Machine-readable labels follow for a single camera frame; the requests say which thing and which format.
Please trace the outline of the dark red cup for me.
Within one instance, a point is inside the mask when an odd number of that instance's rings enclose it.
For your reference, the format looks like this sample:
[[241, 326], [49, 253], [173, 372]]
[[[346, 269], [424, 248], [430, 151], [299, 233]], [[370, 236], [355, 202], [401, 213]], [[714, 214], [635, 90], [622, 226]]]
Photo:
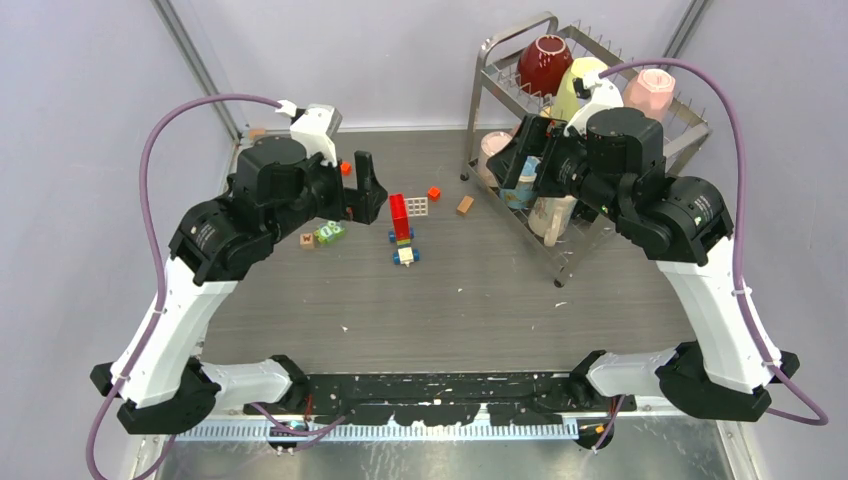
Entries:
[[571, 50], [562, 37], [542, 35], [529, 44], [519, 58], [518, 85], [532, 96], [554, 95], [573, 61]]

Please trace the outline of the pink faceted mug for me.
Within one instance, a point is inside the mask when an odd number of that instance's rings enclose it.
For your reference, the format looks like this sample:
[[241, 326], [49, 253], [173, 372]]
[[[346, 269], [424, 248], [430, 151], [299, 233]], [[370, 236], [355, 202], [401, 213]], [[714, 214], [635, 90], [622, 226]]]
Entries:
[[676, 79], [665, 70], [643, 69], [625, 88], [623, 104], [662, 122], [673, 101], [675, 86]]

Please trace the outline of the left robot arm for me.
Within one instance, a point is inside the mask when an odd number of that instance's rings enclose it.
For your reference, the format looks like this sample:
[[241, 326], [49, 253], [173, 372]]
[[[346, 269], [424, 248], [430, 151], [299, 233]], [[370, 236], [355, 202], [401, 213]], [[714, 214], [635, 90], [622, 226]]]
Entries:
[[306, 402], [308, 380], [287, 356], [235, 365], [203, 362], [195, 348], [223, 301], [251, 267], [309, 221], [373, 223], [386, 202], [372, 155], [354, 154], [357, 184], [290, 138], [243, 150], [226, 190], [190, 208], [169, 244], [165, 284], [128, 350], [96, 365], [91, 380], [122, 403], [117, 417], [132, 435], [186, 432], [213, 412], [250, 403], [284, 414]]

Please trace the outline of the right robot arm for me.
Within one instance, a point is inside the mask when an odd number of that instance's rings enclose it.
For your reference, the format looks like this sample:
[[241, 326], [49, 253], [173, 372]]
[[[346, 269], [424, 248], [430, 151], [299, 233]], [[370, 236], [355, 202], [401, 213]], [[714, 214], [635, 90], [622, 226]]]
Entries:
[[577, 406], [591, 411], [634, 395], [662, 397], [700, 419], [754, 422], [767, 412], [775, 372], [738, 306], [726, 203], [708, 181], [667, 172], [660, 122], [616, 107], [591, 115], [579, 132], [526, 115], [487, 166], [503, 189], [530, 167], [539, 196], [571, 196], [609, 219], [666, 277], [694, 331], [693, 341], [658, 352], [590, 353], [571, 373]]

